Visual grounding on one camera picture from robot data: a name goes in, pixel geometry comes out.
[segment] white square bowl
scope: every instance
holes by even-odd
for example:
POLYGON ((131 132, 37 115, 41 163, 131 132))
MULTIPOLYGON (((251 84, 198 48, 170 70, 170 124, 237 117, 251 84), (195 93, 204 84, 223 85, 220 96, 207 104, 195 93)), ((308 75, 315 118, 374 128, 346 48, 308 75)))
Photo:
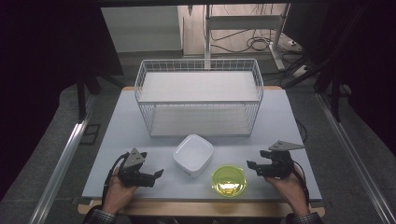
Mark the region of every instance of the white square bowl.
POLYGON ((212 155, 212 144, 196 134, 187 136, 173 152, 177 165, 192 177, 201 174, 212 155))

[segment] green bowl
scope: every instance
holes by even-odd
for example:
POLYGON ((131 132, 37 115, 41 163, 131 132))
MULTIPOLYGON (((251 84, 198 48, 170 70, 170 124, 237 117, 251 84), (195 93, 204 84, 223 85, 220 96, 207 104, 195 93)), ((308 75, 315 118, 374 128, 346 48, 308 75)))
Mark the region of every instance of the green bowl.
POLYGON ((247 186, 244 170, 233 165, 222 165, 212 174, 212 189, 224 197, 235 197, 247 186))

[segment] wire rack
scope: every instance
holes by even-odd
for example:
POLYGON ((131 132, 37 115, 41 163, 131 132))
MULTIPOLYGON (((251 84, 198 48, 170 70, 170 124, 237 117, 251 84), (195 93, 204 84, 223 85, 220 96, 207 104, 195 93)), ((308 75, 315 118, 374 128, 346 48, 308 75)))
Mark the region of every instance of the wire rack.
POLYGON ((134 88, 151 136, 249 136, 263 95, 254 59, 145 60, 134 88))

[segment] human hand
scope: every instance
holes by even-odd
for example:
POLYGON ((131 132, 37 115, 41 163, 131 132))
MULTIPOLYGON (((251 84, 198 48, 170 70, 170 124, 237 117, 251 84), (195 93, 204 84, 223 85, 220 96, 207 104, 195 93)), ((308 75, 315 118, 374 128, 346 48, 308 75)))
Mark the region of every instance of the human hand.
MULTIPOLYGON (((297 167, 294 167, 294 169, 301 175, 297 167)), ((306 206, 303 187, 295 174, 291 173, 288 177, 283 179, 272 177, 265 177, 264 179, 270 183, 279 195, 290 205, 295 216, 302 217, 311 213, 306 206)))
POLYGON ((108 212, 113 215, 116 215, 132 200, 134 193, 138 188, 137 186, 126 188, 117 176, 118 172, 119 168, 117 167, 110 179, 105 204, 102 209, 104 212, 108 212))

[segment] white table surface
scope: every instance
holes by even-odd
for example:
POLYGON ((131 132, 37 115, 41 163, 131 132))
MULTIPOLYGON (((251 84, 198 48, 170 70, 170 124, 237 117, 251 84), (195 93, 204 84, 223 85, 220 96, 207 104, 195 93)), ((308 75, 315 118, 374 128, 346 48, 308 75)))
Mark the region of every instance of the white table surface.
MULTIPOLYGON (((302 145, 289 99, 283 90, 264 91, 262 104, 250 137, 205 137, 214 146, 212 161, 196 178, 180 170, 173 161, 172 153, 185 137, 152 138, 143 121, 134 98, 134 91, 123 91, 108 125, 103 143, 93 164, 82 197, 98 199, 102 197, 103 185, 108 170, 115 160, 126 151, 136 147, 147 152, 140 172, 154 174, 164 169, 163 176, 156 180, 153 188, 139 188, 138 199, 180 200, 180 201, 279 201, 274 188, 262 176, 248 169, 247 161, 258 164, 271 163, 260 156, 260 150, 267 150, 277 140, 302 145), (211 174, 223 164, 232 164, 244 170, 247 188, 234 198, 224 198, 211 188, 211 174)), ((305 149, 291 152, 306 175, 310 199, 320 201, 318 184, 312 172, 305 149)))

